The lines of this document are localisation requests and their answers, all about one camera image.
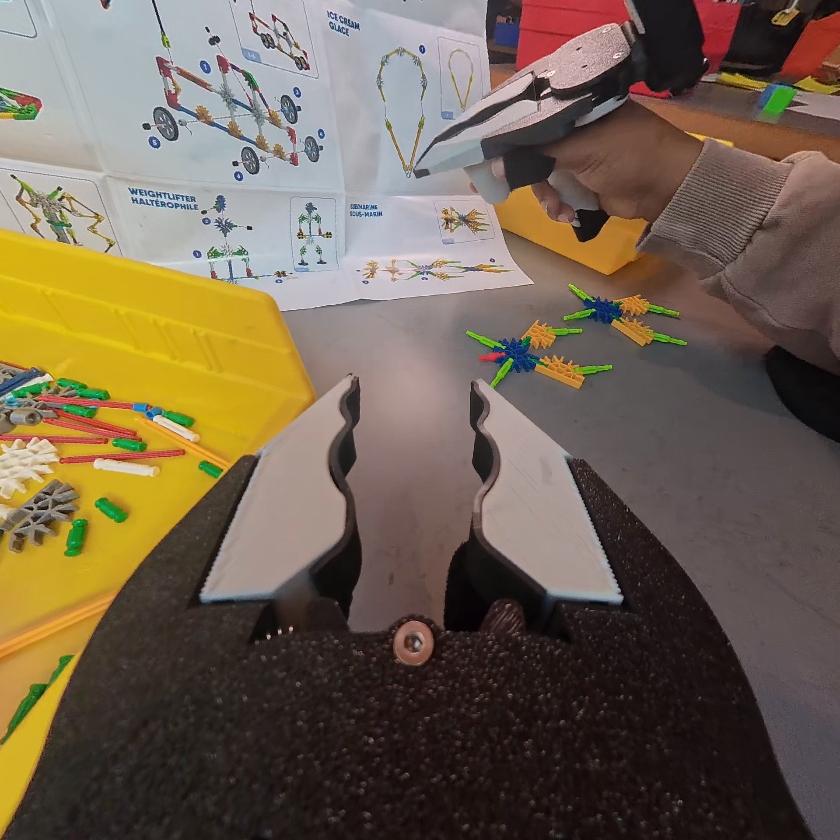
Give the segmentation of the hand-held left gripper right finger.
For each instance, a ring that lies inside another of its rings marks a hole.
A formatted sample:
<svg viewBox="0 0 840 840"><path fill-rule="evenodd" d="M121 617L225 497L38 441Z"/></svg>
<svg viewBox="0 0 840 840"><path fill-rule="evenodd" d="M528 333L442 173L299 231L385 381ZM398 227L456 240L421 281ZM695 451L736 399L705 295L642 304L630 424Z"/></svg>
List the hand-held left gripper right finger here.
<svg viewBox="0 0 840 840"><path fill-rule="evenodd" d="M504 597L507 574L523 605L619 606L623 593L571 468L571 455L483 380L470 389L473 466L482 481L472 532L488 560L476 587Z"/></svg>

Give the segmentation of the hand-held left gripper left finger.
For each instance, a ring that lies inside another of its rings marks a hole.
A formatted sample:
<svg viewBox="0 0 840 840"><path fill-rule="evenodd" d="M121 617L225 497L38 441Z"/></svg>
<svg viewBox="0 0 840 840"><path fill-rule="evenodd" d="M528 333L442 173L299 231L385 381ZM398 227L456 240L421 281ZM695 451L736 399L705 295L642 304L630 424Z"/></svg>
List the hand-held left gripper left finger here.
<svg viewBox="0 0 840 840"><path fill-rule="evenodd" d="M362 557L348 474L360 415L360 380L346 375L258 450L202 603L352 603Z"/></svg>

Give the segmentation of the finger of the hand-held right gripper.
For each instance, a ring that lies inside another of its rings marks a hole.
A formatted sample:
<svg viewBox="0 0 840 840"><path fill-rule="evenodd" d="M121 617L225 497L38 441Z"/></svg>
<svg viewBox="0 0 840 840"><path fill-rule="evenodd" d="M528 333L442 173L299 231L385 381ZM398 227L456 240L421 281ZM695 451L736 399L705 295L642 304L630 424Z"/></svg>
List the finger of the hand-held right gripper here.
<svg viewBox="0 0 840 840"><path fill-rule="evenodd" d="M543 142L543 121L549 114L541 113L540 102L549 94L549 70L530 70L524 76L511 77L441 132L429 146L516 148Z"/></svg>
<svg viewBox="0 0 840 840"><path fill-rule="evenodd" d="M500 159L508 149L504 142L482 138L479 133L471 131L447 140L440 134L421 155L413 173L420 179L463 170L486 202L503 202L508 198L511 188L506 176L495 174L493 162Z"/></svg>

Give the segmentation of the yellow storage bin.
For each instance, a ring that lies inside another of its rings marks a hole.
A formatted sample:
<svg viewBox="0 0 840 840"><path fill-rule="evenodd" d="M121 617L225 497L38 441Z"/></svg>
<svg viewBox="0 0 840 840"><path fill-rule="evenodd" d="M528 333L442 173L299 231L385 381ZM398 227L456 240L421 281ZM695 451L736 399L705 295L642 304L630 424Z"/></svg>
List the yellow storage bin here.
<svg viewBox="0 0 840 840"><path fill-rule="evenodd" d="M529 186L494 208L504 230L608 276L638 258L636 245L646 226L643 219L611 217L600 234L582 243L572 226L549 219Z"/></svg>
<svg viewBox="0 0 840 840"><path fill-rule="evenodd" d="M95 469L112 438L41 423L8 432L47 439L57 461L2 497L2 518L56 480L77 494L40 545L2 532L2 820L35 767L63 689L107 606L140 562L216 484L200 463L231 466L314 401L267 294L89 248L2 231L2 361L194 419L198 451L129 408L94 425L135 432L155 476Z"/></svg>

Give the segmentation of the person's right forearm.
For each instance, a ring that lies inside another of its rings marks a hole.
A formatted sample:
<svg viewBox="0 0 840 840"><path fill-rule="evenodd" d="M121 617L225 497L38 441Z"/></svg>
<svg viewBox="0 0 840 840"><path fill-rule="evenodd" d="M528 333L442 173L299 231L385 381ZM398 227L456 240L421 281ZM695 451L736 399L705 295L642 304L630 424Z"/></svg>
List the person's right forearm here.
<svg viewBox="0 0 840 840"><path fill-rule="evenodd" d="M838 375L838 163L706 140L637 250L693 271L766 338Z"/></svg>

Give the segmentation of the grey desk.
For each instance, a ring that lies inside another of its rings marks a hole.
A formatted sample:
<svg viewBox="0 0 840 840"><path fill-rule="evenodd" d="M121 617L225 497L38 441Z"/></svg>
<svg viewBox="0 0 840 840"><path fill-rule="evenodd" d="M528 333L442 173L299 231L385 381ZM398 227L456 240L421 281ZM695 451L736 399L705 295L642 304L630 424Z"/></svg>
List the grey desk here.
<svg viewBox="0 0 840 840"><path fill-rule="evenodd" d="M569 284L639 293L680 311L651 323L687 346L641 349L585 324L557 354L613 371L579 391L511 374L500 394L585 459L690 575L741 659L814 837L838 838L838 446L784 409L763 368L768 341L691 274L646 256L603 276L505 239L532 285L283 313L318 396L360 377L349 483L363 568L350 626L442 619L480 487L469 387L495 372L466 331L557 326L577 309Z"/></svg>

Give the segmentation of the person's right hand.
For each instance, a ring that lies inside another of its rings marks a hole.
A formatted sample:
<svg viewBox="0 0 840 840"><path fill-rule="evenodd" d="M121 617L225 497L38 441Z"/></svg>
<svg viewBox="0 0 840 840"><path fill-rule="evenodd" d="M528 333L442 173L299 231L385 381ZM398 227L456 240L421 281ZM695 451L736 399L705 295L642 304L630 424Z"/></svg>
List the person's right hand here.
<svg viewBox="0 0 840 840"><path fill-rule="evenodd" d="M702 152L703 143L635 101L543 146L558 172L598 195L609 215L653 223Z"/></svg>

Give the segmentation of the red storage bin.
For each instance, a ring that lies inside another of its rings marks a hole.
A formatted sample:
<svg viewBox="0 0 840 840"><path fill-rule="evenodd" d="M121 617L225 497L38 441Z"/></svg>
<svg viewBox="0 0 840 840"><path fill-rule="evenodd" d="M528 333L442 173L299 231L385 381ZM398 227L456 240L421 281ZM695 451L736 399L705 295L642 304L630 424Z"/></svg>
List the red storage bin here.
<svg viewBox="0 0 840 840"><path fill-rule="evenodd" d="M704 53L715 72L728 53L739 21L739 3L696 1ZM525 1L519 24L517 69L548 55L573 37L628 20L623 1Z"/></svg>

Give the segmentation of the assembled toy model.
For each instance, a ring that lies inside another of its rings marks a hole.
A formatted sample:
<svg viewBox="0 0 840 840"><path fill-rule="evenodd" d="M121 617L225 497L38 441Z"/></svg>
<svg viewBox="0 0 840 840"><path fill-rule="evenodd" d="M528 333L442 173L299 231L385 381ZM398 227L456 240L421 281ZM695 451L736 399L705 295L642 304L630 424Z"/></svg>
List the assembled toy model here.
<svg viewBox="0 0 840 840"><path fill-rule="evenodd" d="M613 300L592 296L574 284L569 284L568 288L581 301L583 308L564 316L564 321L588 319L603 323L640 347L651 343L674 344L680 347L686 347L688 344L683 339L657 332L640 320L640 317L648 314L679 319L680 313L676 310L660 307L638 295Z"/></svg>

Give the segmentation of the orange storage bin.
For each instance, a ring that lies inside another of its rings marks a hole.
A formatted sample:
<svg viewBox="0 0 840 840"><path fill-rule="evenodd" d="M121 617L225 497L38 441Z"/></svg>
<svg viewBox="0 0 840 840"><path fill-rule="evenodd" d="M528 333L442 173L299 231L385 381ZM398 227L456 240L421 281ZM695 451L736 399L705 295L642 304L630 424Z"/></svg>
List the orange storage bin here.
<svg viewBox="0 0 840 840"><path fill-rule="evenodd" d="M779 74L800 81L814 75L839 44L839 12L811 19L785 60Z"/></svg>

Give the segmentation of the printed instruction sheet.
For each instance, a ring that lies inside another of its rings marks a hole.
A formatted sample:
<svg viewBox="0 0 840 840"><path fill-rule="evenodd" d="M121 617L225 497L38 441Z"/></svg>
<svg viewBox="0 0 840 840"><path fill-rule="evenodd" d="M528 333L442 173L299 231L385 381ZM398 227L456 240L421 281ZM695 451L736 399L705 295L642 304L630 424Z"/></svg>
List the printed instruction sheet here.
<svg viewBox="0 0 840 840"><path fill-rule="evenodd" d="M486 2L1 3L2 228L281 310L531 284L434 136Z"/></svg>

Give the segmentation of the pile of toy parts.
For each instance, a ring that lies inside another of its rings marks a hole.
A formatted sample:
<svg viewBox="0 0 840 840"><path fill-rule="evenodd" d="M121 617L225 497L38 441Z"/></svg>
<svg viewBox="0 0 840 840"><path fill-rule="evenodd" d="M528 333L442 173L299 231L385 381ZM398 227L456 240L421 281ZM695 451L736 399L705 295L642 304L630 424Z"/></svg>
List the pile of toy parts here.
<svg viewBox="0 0 840 840"><path fill-rule="evenodd" d="M45 378L2 405L2 742L233 463L194 409L99 384Z"/></svg>

